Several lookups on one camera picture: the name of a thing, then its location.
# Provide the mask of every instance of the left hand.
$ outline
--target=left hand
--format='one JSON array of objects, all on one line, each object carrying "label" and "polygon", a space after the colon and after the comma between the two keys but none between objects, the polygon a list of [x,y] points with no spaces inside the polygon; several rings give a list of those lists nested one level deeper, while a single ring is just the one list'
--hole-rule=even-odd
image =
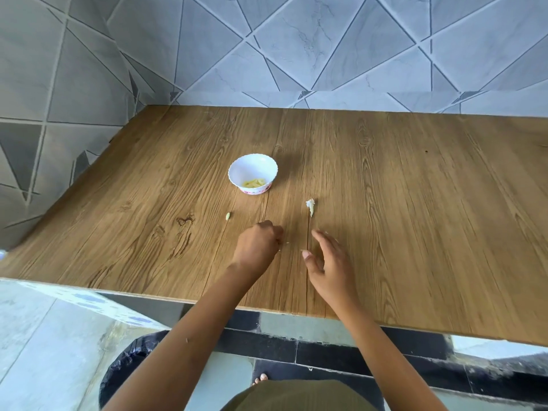
[{"label": "left hand", "polygon": [[238,237],[232,264],[251,273],[256,279],[263,275],[278,253],[283,228],[271,221],[256,223]]}]

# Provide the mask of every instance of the trash bin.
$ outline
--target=trash bin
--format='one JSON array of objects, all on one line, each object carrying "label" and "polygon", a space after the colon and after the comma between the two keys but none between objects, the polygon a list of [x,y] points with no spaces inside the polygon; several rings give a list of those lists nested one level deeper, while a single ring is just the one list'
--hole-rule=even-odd
[{"label": "trash bin", "polygon": [[99,387],[99,408],[103,409],[132,372],[166,337],[169,331],[159,331],[135,339],[111,363]]}]

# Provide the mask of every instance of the right hand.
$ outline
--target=right hand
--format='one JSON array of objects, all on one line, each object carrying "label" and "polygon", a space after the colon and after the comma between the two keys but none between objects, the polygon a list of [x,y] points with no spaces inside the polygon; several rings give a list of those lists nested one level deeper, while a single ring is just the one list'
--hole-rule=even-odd
[{"label": "right hand", "polygon": [[354,270],[344,248],[326,232],[314,229],[312,236],[319,242],[323,252],[323,270],[310,251],[303,251],[302,254],[310,282],[318,294],[337,315],[344,307],[359,306]]}]

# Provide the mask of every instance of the dark floor tile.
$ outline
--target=dark floor tile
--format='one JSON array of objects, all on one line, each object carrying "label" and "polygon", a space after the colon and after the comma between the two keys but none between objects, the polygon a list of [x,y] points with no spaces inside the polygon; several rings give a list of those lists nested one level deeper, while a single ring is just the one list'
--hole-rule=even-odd
[{"label": "dark floor tile", "polygon": [[260,315],[258,311],[235,310],[225,327],[237,331],[256,331]]},{"label": "dark floor tile", "polygon": [[297,348],[296,362],[305,366],[371,376],[362,354],[357,347],[352,346],[322,345],[301,341]]},{"label": "dark floor tile", "polygon": [[294,363],[273,362],[271,360],[255,361],[253,378],[258,378],[265,373],[273,381],[288,379],[300,380],[337,380],[351,387],[355,392],[364,397],[367,401],[379,410],[384,410],[384,400],[375,380],[368,376],[347,375],[338,372],[331,372],[324,369],[308,368]]},{"label": "dark floor tile", "polygon": [[221,334],[216,352],[240,354],[259,359],[294,362],[297,342],[273,338],[262,333],[225,329]]},{"label": "dark floor tile", "polygon": [[466,366],[474,394],[548,405],[548,377]]},{"label": "dark floor tile", "polygon": [[445,360],[430,360],[406,356],[409,363],[432,388],[442,388],[470,394],[472,389],[463,365]]},{"label": "dark floor tile", "polygon": [[403,354],[423,358],[447,359],[453,353],[445,336],[429,331],[412,331],[395,327],[382,327],[382,330]]}]

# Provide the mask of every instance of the wood grain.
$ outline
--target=wood grain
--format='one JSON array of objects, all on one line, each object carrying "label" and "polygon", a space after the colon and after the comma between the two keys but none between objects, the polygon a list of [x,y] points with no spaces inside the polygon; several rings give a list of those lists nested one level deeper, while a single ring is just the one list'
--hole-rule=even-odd
[{"label": "wood grain", "polygon": [[[278,162],[268,193],[229,183],[247,153]],[[547,173],[547,119],[147,107],[0,275],[195,301],[271,219],[287,243],[243,307],[334,317],[300,257],[318,227],[379,322],[548,346]]]}]

